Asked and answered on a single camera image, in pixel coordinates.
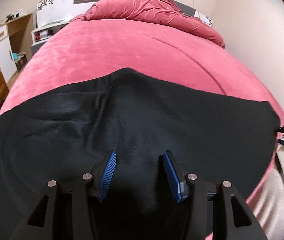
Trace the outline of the black pants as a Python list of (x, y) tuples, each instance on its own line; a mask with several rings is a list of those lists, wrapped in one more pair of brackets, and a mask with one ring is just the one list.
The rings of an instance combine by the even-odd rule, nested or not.
[(131, 69), (59, 87), (0, 116), (0, 239), (49, 180), (74, 181), (109, 151), (104, 239), (174, 239), (181, 227), (163, 153), (243, 198), (271, 161), (280, 119), (266, 102), (193, 90)]

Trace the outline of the pink bed cover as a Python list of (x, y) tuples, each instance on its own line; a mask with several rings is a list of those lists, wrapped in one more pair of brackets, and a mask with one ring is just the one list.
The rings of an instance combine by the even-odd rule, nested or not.
[[(75, 20), (50, 38), (30, 59), (9, 91), (1, 115), (59, 87), (131, 69), (148, 77), (193, 90), (268, 102), (280, 119), (284, 113), (259, 79), (217, 44), (164, 25), (131, 20)], [(265, 181), (248, 198), (249, 206), (266, 205)]]

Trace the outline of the wooden white cabinet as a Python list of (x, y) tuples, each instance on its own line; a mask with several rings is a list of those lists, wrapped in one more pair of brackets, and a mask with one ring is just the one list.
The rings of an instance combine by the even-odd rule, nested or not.
[(0, 26), (0, 72), (5, 82), (18, 71), (13, 53), (25, 53), (27, 59), (32, 56), (32, 30), (32, 14), (20, 16)]

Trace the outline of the white bedside table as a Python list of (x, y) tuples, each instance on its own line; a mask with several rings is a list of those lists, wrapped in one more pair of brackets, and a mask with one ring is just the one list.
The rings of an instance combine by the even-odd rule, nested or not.
[(73, 18), (74, 0), (45, 0), (37, 4), (37, 27), (31, 31), (32, 55)]

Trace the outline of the red quilt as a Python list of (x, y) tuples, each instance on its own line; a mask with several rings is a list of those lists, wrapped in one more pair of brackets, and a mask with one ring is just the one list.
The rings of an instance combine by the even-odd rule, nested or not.
[(198, 18), (181, 14), (172, 6), (159, 0), (150, 0), (143, 4), (135, 4), (135, 6), (125, 4), (125, 1), (110, 3), (108, 0), (100, 0), (82, 15), (83, 21), (110, 19), (166, 25), (205, 38), (225, 48), (225, 42), (221, 35), (210, 26)]

